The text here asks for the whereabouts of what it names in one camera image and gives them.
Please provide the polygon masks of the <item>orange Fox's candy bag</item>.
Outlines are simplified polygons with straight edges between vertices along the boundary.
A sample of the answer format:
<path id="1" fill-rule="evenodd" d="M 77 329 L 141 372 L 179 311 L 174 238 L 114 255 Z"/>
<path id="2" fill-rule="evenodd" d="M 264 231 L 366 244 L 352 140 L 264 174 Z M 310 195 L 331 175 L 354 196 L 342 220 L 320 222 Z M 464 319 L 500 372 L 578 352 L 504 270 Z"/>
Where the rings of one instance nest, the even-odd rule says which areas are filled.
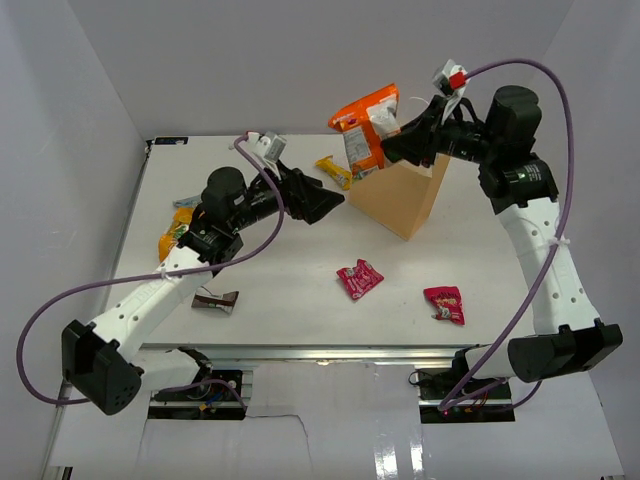
<path id="1" fill-rule="evenodd" d="M 398 88 L 391 83 L 342 107 L 328 120 L 328 127 L 342 135 L 354 180 L 385 167 L 381 141 L 400 132 L 398 100 Z"/>

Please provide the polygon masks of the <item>orange yellow snack bag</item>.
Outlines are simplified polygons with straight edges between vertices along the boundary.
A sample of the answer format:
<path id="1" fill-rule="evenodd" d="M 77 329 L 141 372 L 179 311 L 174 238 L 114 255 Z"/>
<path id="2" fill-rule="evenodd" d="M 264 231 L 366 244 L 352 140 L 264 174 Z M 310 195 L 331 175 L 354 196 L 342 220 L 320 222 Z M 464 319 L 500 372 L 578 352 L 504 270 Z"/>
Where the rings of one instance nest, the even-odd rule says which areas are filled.
<path id="1" fill-rule="evenodd" d="M 158 241 L 157 247 L 160 263 L 167 258 L 170 251 L 178 243 L 179 238 L 188 230 L 193 212 L 193 207 L 180 207 L 175 211 L 171 224 Z"/>

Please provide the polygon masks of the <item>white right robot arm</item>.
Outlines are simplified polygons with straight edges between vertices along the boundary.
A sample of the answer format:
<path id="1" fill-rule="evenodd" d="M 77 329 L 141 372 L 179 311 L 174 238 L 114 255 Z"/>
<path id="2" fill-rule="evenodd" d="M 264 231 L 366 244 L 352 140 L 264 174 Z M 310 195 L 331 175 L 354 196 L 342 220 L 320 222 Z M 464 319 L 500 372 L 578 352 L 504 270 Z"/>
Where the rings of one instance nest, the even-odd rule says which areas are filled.
<path id="1" fill-rule="evenodd" d="M 457 394 L 477 397 L 497 380 L 525 383 L 591 370 L 623 341 L 588 299 L 564 235 L 567 201 L 559 201 L 549 166 L 532 148 L 542 118 L 537 95 L 522 86 L 499 88 L 485 119 L 463 98 L 448 112 L 436 95 L 420 116 L 382 140 L 393 162 L 431 166 L 437 155 L 473 162 L 493 212 L 507 232 L 529 290 L 517 313 L 533 313 L 533 332 L 460 350 L 443 378 Z"/>

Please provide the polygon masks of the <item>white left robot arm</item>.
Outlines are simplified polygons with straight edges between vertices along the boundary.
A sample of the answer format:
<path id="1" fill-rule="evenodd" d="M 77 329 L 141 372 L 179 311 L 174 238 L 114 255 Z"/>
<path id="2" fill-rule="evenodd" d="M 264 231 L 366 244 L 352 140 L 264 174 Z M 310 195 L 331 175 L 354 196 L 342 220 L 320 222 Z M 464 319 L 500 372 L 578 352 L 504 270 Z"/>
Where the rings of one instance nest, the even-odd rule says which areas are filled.
<path id="1" fill-rule="evenodd" d="M 251 183 L 234 167 L 210 174 L 187 231 L 150 278 L 87 324 L 62 331 L 62 373 L 106 415 L 128 406 L 145 369 L 134 356 L 177 306 L 230 265 L 242 249 L 241 230 L 273 215 L 312 225 L 344 202 L 342 194 L 282 162 Z"/>

